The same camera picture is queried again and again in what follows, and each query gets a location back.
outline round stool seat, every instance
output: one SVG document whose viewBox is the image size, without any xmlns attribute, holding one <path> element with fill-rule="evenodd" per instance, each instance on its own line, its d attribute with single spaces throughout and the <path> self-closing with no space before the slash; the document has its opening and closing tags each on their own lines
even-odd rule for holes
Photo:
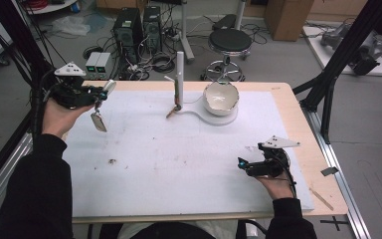
<svg viewBox="0 0 382 239">
<path fill-rule="evenodd" d="M 251 47 L 252 40 L 244 32 L 236 29 L 219 29 L 209 36 L 209 45 L 223 52 L 243 52 Z"/>
</svg>

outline stool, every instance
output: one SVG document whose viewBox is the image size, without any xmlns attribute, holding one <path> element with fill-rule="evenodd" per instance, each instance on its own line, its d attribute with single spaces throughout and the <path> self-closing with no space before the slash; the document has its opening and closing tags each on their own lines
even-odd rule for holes
<svg viewBox="0 0 382 239">
<path fill-rule="evenodd" d="M 219 29 L 209 36 L 209 47 L 223 54 L 223 61 L 210 64 L 200 77 L 202 81 L 242 82 L 245 80 L 241 68 L 231 62 L 231 56 L 241 56 L 244 59 L 250 52 L 251 38 L 244 32 L 235 29 Z"/>
</svg>

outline power supply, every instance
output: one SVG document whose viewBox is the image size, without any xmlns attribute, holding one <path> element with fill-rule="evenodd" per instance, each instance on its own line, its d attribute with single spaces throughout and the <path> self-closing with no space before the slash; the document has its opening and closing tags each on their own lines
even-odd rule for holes
<svg viewBox="0 0 382 239">
<path fill-rule="evenodd" d="M 144 39 L 147 53 L 156 53 L 162 51 L 160 7 L 147 6 L 144 8 L 142 18 L 142 27 L 144 29 Z"/>
<path fill-rule="evenodd" d="M 90 80 L 109 80 L 113 70 L 113 60 L 110 53 L 93 52 L 86 62 Z"/>
</svg>

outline gray floor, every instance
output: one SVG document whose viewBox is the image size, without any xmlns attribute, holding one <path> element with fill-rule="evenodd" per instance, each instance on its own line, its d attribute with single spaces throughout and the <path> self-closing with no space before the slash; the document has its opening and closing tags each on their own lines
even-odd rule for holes
<svg viewBox="0 0 382 239">
<path fill-rule="evenodd" d="M 86 16 L 86 19 L 94 16 L 97 19 L 98 15 L 88 15 L 90 13 L 84 11 L 80 16 Z M 46 28 L 52 20 L 66 14 L 71 13 L 60 11 L 43 15 L 39 20 Z M 207 21 L 205 18 L 189 20 L 189 29 Z M 95 45 L 99 38 L 110 36 L 113 21 L 108 18 L 100 23 L 95 22 L 92 32 L 86 37 L 57 34 L 50 40 L 67 61 L 75 61 L 83 67 L 86 63 L 82 57 L 83 50 Z M 264 26 L 262 19 L 245 19 L 243 23 Z M 210 24 L 200 24 L 191 35 L 207 36 L 210 27 Z M 278 42 L 273 41 L 269 34 L 262 35 L 268 40 L 266 44 L 253 44 L 251 56 L 246 61 L 234 59 L 242 67 L 247 81 L 285 82 L 296 87 L 321 72 L 320 64 L 305 39 Z M 185 80 L 199 81 L 202 70 L 209 63 L 220 60 L 221 56 L 208 50 L 206 39 L 190 38 L 189 41 L 196 59 L 185 66 Z M 51 55 L 55 66 L 64 64 L 54 52 Z M 151 73 L 148 81 L 160 81 L 162 78 L 162 74 Z M 29 89 L 13 64 L 0 67 L 0 148 L 28 111 L 28 94 Z M 296 97 L 301 100 L 305 95 Z M 330 139 L 371 237 L 382 239 L 382 77 L 339 77 L 335 86 Z M 337 230 L 333 224 L 319 222 L 332 220 L 331 217 L 307 219 L 314 224 L 319 238 L 354 238 L 348 225 L 339 225 Z M 345 216 L 336 219 L 347 221 Z M 266 227 L 269 225 L 269 220 L 260 222 Z M 99 225 L 95 227 L 94 238 L 97 238 L 98 228 Z M 87 225 L 76 225 L 75 235 L 76 238 L 87 238 Z"/>
</svg>

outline person's left hand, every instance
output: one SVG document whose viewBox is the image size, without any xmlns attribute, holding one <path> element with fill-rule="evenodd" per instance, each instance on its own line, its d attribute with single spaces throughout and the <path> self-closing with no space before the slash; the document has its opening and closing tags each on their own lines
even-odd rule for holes
<svg viewBox="0 0 382 239">
<path fill-rule="evenodd" d="M 53 134 L 62 138 L 64 133 L 70 130 L 77 118 L 84 112 L 89 111 L 94 105 L 75 110 L 66 109 L 53 100 L 48 99 L 43 116 L 42 133 Z"/>
</svg>

